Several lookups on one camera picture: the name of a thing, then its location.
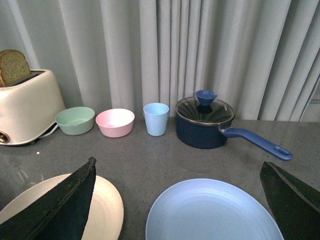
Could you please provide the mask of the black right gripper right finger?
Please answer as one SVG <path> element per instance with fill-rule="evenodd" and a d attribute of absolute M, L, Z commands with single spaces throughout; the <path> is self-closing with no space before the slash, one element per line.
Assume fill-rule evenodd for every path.
<path fill-rule="evenodd" d="M 265 161 L 260 181 L 285 240 L 320 238 L 320 192 L 272 162 Z"/>

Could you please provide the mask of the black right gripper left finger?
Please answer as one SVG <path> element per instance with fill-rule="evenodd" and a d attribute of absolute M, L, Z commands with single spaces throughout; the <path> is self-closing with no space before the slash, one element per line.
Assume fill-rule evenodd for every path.
<path fill-rule="evenodd" d="M 80 240 L 96 181 L 96 159 L 88 162 L 28 207 L 0 225 L 2 240 Z"/>

